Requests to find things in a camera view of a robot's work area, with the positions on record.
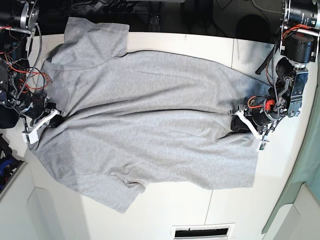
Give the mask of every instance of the white table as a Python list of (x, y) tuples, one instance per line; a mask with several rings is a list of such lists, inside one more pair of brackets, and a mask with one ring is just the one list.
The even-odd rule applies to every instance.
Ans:
[[(63, 41), (63, 35), (45, 36), (43, 58)], [(30, 59), (37, 54), (37, 44), (38, 39), (34, 41)], [(265, 74), (256, 76), (255, 70), (272, 45), (212, 36), (131, 32), (127, 49), (128, 52), (157, 50), (208, 59), (265, 81)], [(262, 229), (287, 182), (307, 128), (318, 66), (310, 63), (308, 68), (302, 112), (299, 117), (284, 119), (269, 138), (270, 145), (259, 154), (252, 188), (210, 191), (188, 182), (150, 184), (125, 214), (119, 214), (54, 181), (39, 160), (26, 151), (22, 126), (4, 133), (11, 147), (29, 163), (27, 167), (34, 185), (50, 192), (68, 240), (169, 240), (172, 226), (227, 223), (235, 223), (233, 240), (262, 240)]]

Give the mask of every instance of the gray cotton fabric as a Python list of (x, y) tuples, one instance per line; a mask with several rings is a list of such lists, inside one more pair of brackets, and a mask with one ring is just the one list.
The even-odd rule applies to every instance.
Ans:
[(66, 121), (30, 146), (61, 184), (124, 213), (145, 185), (253, 185), (252, 134), (229, 111), (267, 85), (224, 65), (158, 51), (127, 53), (129, 26), (70, 18), (42, 70)]

